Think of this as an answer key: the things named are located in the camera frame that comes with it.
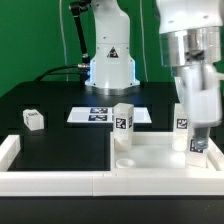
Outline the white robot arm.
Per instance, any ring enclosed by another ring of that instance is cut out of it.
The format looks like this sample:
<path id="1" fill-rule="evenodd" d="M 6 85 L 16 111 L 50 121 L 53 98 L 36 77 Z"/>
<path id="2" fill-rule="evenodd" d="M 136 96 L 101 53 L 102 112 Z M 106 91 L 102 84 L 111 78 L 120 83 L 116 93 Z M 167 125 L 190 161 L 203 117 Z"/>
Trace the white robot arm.
<path id="1" fill-rule="evenodd" d="M 221 122 L 219 79 L 213 64 L 221 59 L 220 28 L 224 0 L 155 0 L 162 63 L 172 69 L 179 101 L 193 128 L 193 146 L 208 148 L 210 129 Z M 130 20 L 117 0 L 91 0 L 96 53 L 88 89 L 120 95 L 139 85 L 129 53 Z"/>

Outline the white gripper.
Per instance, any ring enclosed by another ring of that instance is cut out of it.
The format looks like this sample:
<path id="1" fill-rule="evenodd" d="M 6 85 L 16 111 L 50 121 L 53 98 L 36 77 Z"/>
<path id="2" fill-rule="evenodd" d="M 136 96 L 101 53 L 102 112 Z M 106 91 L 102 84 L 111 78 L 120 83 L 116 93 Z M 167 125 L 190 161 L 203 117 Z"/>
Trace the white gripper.
<path id="1" fill-rule="evenodd" d="M 173 69 L 180 103 L 194 127 L 194 147 L 208 148 L 210 129 L 222 120 L 220 82 L 211 64 L 192 64 Z"/>

